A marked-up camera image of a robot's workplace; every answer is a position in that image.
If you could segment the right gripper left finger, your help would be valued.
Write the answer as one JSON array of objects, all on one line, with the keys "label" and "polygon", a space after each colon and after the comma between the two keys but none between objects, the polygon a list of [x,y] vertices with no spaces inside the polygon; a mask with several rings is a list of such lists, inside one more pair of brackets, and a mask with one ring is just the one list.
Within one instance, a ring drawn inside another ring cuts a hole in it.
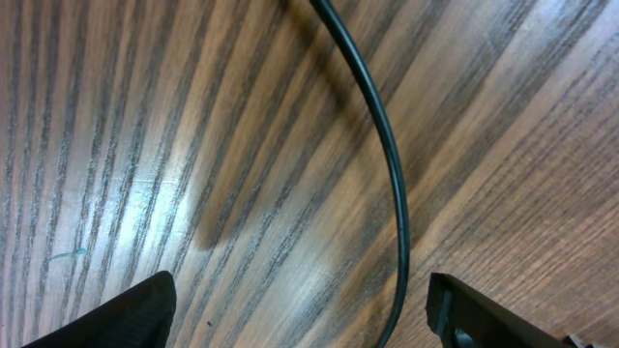
[{"label": "right gripper left finger", "polygon": [[28,346],[163,347],[170,334],[176,302],[172,274],[160,271]]}]

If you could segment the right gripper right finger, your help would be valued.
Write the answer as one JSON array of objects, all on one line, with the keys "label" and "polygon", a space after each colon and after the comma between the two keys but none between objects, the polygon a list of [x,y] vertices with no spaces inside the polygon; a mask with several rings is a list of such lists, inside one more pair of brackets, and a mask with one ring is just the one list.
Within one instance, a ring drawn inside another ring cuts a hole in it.
[{"label": "right gripper right finger", "polygon": [[427,324],[444,347],[569,348],[466,283],[433,273],[427,293]]}]

